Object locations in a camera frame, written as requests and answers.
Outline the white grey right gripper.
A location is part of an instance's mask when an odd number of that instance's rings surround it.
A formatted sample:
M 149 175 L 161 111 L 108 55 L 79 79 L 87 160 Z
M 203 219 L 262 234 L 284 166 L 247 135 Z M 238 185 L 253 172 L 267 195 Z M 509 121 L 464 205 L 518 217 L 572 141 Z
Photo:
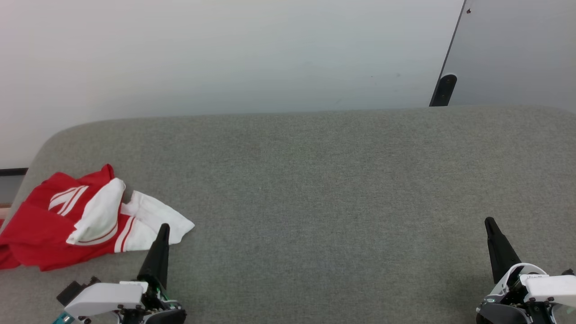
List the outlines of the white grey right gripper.
M 477 306 L 478 324 L 574 324 L 576 277 L 521 263 L 493 217 L 484 220 L 494 289 Z

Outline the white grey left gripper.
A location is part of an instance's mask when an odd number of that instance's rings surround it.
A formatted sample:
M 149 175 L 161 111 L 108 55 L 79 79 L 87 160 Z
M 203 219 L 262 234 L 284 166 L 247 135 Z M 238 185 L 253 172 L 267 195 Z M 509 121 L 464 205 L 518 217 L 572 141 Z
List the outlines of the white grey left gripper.
M 187 312 L 164 292 L 169 236 L 169 224 L 162 224 L 138 272 L 138 281 L 72 281 L 64 289 L 64 322 L 90 324 L 93 317 L 107 314 L 117 324 L 183 324 Z

